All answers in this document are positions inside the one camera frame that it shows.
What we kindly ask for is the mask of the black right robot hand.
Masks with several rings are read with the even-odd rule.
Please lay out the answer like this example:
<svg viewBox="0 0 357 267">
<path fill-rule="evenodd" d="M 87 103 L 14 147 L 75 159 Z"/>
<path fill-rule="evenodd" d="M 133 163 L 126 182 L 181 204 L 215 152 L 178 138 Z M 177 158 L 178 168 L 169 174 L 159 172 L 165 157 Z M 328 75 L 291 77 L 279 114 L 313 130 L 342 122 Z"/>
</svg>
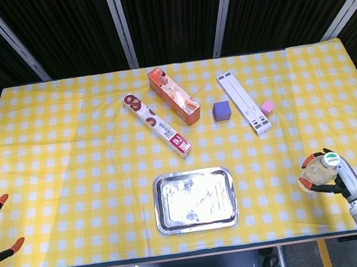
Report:
<svg viewBox="0 0 357 267">
<path fill-rule="evenodd" d="M 309 193 L 341 194 L 348 203 L 357 201 L 357 174 L 342 156 L 327 148 L 322 150 L 302 163 L 299 187 Z"/>
</svg>

